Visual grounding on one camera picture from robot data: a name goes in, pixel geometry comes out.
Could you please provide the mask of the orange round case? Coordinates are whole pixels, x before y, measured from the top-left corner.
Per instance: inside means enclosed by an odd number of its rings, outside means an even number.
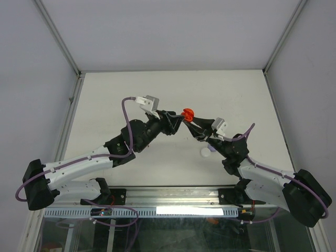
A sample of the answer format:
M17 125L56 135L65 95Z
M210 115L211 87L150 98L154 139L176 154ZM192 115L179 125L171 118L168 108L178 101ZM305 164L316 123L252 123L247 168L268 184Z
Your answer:
M181 115L184 117L184 122L191 123L194 120L194 111L190 108L183 109Z

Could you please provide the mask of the purple charging case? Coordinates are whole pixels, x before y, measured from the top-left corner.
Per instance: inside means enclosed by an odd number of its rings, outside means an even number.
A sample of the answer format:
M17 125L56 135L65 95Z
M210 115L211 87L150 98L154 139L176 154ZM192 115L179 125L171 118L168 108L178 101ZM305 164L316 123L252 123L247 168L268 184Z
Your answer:
M208 145L208 149L211 151L211 152L216 152L216 149L211 146L210 144Z

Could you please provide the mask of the white charging case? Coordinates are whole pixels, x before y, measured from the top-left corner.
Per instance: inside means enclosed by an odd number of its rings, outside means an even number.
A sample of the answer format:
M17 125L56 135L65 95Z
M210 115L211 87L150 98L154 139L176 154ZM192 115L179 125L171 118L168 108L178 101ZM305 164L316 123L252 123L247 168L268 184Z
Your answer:
M202 149L200 150L200 155L201 155L203 158L208 158L208 157L210 157L210 155L211 155L211 151L210 151L209 148L202 148Z

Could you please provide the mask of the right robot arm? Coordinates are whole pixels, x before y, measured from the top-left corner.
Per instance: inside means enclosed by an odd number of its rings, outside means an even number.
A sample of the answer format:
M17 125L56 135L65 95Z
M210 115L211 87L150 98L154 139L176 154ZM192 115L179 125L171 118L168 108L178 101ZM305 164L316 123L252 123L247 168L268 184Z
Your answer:
M253 200L275 205L306 227L314 227L320 219L328 218L332 199L309 171L289 173L249 156L247 139L253 127L228 138L227 122L222 118L187 115L184 123L196 140L206 142L224 157L225 171L239 178L235 199L240 203Z

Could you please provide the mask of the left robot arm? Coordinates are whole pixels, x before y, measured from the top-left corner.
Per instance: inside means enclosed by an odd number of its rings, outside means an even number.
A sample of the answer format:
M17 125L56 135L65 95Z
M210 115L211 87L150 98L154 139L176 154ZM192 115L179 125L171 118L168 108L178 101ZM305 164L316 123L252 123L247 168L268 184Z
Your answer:
M148 121L127 120L120 134L97 149L78 157L54 163L42 163L36 159L29 163L23 176L21 189L23 202L31 211L40 210L58 201L88 199L104 204L110 198L110 190L104 178L79 181L78 178L92 172L124 165L136 158L159 134L174 135L183 121L174 111L156 111L146 114Z

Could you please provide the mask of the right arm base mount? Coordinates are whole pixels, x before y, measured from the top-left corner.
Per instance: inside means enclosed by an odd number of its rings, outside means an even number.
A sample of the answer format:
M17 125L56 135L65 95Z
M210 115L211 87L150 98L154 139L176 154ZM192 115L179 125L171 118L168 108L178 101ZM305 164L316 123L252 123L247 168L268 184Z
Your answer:
M242 207L244 198L240 192L234 188L219 188L218 200L220 205L235 205Z

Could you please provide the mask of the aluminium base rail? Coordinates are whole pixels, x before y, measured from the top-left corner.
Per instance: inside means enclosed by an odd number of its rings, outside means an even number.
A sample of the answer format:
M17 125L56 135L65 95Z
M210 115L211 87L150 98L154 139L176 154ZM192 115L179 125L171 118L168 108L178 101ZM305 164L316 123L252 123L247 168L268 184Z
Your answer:
M134 207L156 206L235 206L220 205L219 188L234 188L229 186L111 186L125 188L127 198L125 205ZM252 205L252 200L244 198L243 207Z

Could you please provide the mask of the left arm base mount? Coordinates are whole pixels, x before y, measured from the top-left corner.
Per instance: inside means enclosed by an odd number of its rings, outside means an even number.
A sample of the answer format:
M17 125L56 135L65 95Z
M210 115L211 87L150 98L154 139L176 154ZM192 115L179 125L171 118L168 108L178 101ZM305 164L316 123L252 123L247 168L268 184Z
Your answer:
M95 199L90 199L93 205L125 205L127 190L125 188L111 188L109 193L102 193Z

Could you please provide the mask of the right aluminium frame post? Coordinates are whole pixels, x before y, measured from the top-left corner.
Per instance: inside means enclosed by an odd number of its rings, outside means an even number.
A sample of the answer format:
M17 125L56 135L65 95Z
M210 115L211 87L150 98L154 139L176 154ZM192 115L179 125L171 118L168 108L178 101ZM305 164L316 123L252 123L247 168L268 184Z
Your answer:
M264 75L268 75L268 71L270 70L271 66L273 65L274 61L276 60L279 52L281 51L282 47L284 46L286 39L289 37L294 25L296 24L297 20L299 19L302 11L304 10L308 0L300 0L296 5L293 13L291 14L283 32L281 33L270 57L268 58L265 67L263 68Z

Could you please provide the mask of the aluminium frame post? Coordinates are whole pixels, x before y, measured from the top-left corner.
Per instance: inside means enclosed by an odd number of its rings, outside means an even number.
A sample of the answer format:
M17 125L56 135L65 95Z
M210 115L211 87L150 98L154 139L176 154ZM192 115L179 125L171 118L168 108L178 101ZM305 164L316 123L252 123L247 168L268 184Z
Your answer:
M67 63L75 73L77 77L80 77L81 70L78 67L77 63L75 62L73 56L71 55L65 41L63 40L58 28L55 25L49 11L47 10L45 4L41 0L32 0L33 4L35 5L37 11L39 12L40 16L42 17L45 25L47 26L49 32L51 33L53 39L55 40L56 44L58 45L60 51L62 52L63 56L65 57Z
M279 52L281 51L282 47L284 46L286 39L289 37L294 25L296 24L297 20L299 19L302 11L304 10L308 0L300 0L296 5L293 13L291 14L283 32L281 33L270 57L268 58L265 67L263 68L264 75L268 75L268 71L270 70L271 66L273 65L274 61L276 60Z

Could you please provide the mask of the left aluminium frame post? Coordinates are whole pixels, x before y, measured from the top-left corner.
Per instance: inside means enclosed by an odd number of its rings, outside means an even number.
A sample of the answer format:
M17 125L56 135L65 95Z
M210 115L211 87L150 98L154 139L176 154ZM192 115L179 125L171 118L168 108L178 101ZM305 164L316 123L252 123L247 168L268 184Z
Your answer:
M51 33L53 39L55 40L56 44L58 45L60 51L62 52L63 56L65 57L67 63L75 73L77 77L80 77L81 70L78 67L77 63L75 62L73 56L71 55L65 41L63 40L58 28L55 25L49 11L47 10L45 4L41 0L32 0L33 4L35 5L37 11L39 12L40 16L42 17L45 25L47 26L49 32Z

